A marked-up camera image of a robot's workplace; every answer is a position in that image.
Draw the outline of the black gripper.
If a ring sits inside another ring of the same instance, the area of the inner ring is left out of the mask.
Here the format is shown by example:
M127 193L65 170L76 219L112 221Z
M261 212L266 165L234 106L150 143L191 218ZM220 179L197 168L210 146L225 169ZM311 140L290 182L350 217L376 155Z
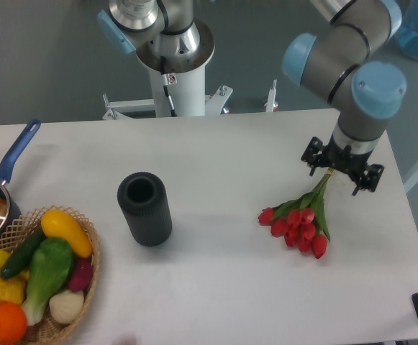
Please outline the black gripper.
M301 161L310 168L310 176L321 167L331 167L345 173L355 183L352 195L356 196L360 190L375 192L384 172L383 165L367 163L372 152L373 149L359 153L350 144L341 148L333 138L324 145L318 137L312 137L301 156Z

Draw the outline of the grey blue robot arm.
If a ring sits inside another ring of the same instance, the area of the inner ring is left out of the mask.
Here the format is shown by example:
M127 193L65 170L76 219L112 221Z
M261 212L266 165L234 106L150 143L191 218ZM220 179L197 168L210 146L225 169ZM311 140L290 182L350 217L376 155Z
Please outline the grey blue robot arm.
M345 173L356 190L374 191L383 166L368 158L406 91L404 74L371 55L399 29L395 1L315 1L331 24L320 39L303 33L287 47L283 73L340 113L327 144L312 139L302 160L311 168ZM218 115L231 91L205 94L205 67L214 37L194 16L191 1L110 1L97 21L121 53L147 68L159 117Z

